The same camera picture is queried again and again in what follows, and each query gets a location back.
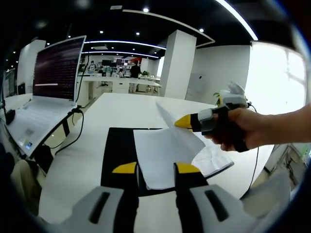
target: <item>laptop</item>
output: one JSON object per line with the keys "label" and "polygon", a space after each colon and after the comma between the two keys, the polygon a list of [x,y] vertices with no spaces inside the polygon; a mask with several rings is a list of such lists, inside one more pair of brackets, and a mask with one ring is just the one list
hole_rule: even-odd
{"label": "laptop", "polygon": [[38,52],[33,98],[16,110],[7,126],[27,156],[67,114],[77,107],[76,82],[86,36],[71,38]]}

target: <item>office floor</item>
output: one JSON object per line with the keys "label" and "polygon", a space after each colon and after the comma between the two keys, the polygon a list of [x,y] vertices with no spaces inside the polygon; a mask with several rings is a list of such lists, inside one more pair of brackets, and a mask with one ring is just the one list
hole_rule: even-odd
{"label": "office floor", "polygon": [[[111,93],[112,92],[112,85],[108,85],[108,86],[100,86],[98,87],[98,96],[95,97],[94,100],[92,100],[87,106],[86,108],[82,109],[82,111],[85,113],[90,106],[92,106],[92,104],[96,101],[96,99],[101,96],[103,93]],[[157,93],[152,94],[152,92],[149,93],[144,93],[144,92],[136,92],[136,93],[130,93],[131,95],[154,95],[154,96],[158,96]],[[81,117],[81,114],[75,114],[73,119],[72,117],[68,118],[68,126],[69,126],[69,130],[71,130],[74,125]],[[65,133],[63,130],[63,127],[60,126],[58,127],[55,132],[46,140],[45,144],[48,145],[49,147],[53,148],[51,149],[52,155],[54,156],[55,153],[57,152],[57,150],[60,149],[59,144],[61,144],[61,142],[63,142],[65,140]],[[258,178],[255,180],[255,182],[253,183],[252,187],[257,186],[261,183],[263,183],[265,180],[267,180],[269,178],[269,175],[267,172],[265,172],[264,170],[260,173],[260,175],[258,176]],[[38,181],[39,183],[42,185],[44,182],[44,176],[43,174],[39,174],[38,175]]]}

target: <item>ceiling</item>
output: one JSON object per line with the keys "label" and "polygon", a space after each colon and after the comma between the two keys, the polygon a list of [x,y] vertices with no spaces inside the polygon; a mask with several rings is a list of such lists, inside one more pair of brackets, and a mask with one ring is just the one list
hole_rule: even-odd
{"label": "ceiling", "polygon": [[[259,40],[294,47],[288,26],[269,10],[264,1],[227,2],[243,16]],[[110,10],[112,5],[121,5],[122,9]],[[150,13],[180,21],[195,31],[160,17],[124,12],[142,11],[146,6]],[[35,0],[27,4],[19,3],[18,7],[13,5],[12,9],[15,9],[13,13],[16,17],[10,19],[10,23],[3,21],[7,35],[4,42],[7,46],[2,48],[1,52],[3,57],[8,59],[4,61],[4,69],[16,66],[19,51],[35,38],[53,44],[66,39],[68,35],[87,35],[87,41],[122,40],[165,47],[168,36],[176,30],[181,30],[197,37],[197,45],[201,45],[212,42],[197,31],[203,28],[204,34],[215,40],[215,43],[201,48],[249,45],[252,39],[245,28],[215,0],[180,0],[178,3],[164,0]],[[165,50],[162,49],[122,43],[85,44],[84,51],[95,51],[91,47],[105,45],[108,51],[135,52],[156,57],[165,54]]]}

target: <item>wrist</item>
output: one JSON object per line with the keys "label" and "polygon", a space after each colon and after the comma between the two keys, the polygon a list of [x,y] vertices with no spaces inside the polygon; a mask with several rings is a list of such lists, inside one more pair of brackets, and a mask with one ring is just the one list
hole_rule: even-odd
{"label": "wrist", "polygon": [[275,126],[275,116],[274,115],[262,115],[262,127],[260,135],[261,146],[275,144],[274,139],[274,126]]}

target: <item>laptop screen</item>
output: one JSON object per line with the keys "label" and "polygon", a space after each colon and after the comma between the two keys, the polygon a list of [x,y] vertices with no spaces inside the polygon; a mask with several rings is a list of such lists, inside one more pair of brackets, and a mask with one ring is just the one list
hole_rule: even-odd
{"label": "laptop screen", "polygon": [[40,51],[34,73],[35,96],[75,101],[77,67],[85,36],[66,40]]}

